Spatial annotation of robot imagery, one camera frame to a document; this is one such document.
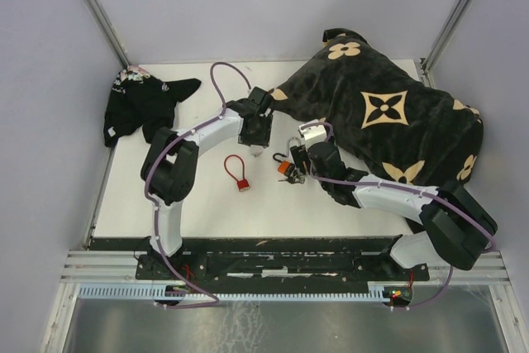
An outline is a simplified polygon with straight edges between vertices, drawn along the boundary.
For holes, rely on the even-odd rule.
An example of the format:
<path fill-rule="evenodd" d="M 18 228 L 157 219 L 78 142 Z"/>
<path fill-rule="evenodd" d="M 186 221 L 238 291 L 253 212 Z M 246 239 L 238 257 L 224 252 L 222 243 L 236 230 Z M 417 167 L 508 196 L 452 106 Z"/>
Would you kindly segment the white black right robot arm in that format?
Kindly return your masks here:
<path fill-rule="evenodd" d="M 348 168 L 330 141 L 305 151 L 304 164 L 337 203 L 375 209 L 415 222 L 422 231 L 402 235 L 379 259 L 380 272 L 399 279 L 416 265 L 445 263 L 471 270 L 495 246 L 498 225 L 465 187 L 451 180 L 440 187 L 415 187 Z"/>

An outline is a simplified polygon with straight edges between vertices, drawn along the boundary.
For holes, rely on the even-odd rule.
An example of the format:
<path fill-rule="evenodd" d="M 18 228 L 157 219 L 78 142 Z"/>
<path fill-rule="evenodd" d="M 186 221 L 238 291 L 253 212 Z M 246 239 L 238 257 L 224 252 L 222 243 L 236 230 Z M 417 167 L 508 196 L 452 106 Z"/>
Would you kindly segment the brass padlock silver shackle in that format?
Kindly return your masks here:
<path fill-rule="evenodd" d="M 296 136 L 290 137 L 287 141 L 288 154 L 292 158 L 293 163 L 296 165 L 299 163 L 300 145 L 301 141 Z"/>

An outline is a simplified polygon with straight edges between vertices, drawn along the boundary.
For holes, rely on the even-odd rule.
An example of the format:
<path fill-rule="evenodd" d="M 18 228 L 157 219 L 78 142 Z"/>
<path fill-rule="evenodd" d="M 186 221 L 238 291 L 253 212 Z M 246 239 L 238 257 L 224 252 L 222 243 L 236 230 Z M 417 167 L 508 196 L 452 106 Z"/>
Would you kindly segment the black headed key pair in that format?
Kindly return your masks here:
<path fill-rule="evenodd" d="M 305 183 L 305 177 L 303 175 L 299 174 L 291 174 L 287 176 L 286 178 L 279 179 L 279 182 L 286 182 L 289 184 L 304 184 Z"/>

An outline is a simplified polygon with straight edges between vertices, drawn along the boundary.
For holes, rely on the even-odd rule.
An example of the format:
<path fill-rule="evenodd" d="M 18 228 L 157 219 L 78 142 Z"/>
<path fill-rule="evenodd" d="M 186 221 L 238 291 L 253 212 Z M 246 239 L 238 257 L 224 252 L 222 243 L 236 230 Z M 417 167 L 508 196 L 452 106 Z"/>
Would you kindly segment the red cable padlock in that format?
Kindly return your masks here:
<path fill-rule="evenodd" d="M 237 161 L 240 165 L 240 171 L 238 173 L 234 173 L 230 169 L 230 162 L 232 160 Z M 235 181 L 239 192 L 245 192 L 250 189 L 249 180 L 245 175 L 245 161 L 239 155 L 228 155 L 223 161 L 223 168 L 227 175 Z"/>

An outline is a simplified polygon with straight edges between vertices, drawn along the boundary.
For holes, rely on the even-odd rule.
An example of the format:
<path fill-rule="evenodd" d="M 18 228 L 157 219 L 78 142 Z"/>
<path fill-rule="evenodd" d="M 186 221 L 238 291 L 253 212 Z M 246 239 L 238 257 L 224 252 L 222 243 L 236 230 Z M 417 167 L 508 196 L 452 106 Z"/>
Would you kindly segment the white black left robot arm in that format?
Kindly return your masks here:
<path fill-rule="evenodd" d="M 264 149 L 269 146 L 272 121 L 272 96 L 255 87 L 248 97 L 228 102 L 218 115 L 186 131 L 163 127 L 155 133 L 141 178 L 153 208 L 150 245 L 158 253 L 154 267 L 164 278 L 175 278 L 183 268 L 183 259 L 176 254 L 183 245 L 182 207 L 193 189 L 199 157 L 231 138 Z"/>

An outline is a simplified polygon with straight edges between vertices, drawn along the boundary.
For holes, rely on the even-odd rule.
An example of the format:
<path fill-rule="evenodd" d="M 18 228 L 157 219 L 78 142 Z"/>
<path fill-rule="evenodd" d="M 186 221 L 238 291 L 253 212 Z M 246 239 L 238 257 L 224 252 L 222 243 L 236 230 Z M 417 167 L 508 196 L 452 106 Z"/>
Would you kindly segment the orange black small padlock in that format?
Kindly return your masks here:
<path fill-rule="evenodd" d="M 283 175 L 287 179 L 291 178 L 294 175 L 294 171 L 296 169 L 295 164 L 287 160 L 283 154 L 274 153 L 272 155 L 272 158 L 279 164 L 278 172 L 281 175 Z"/>

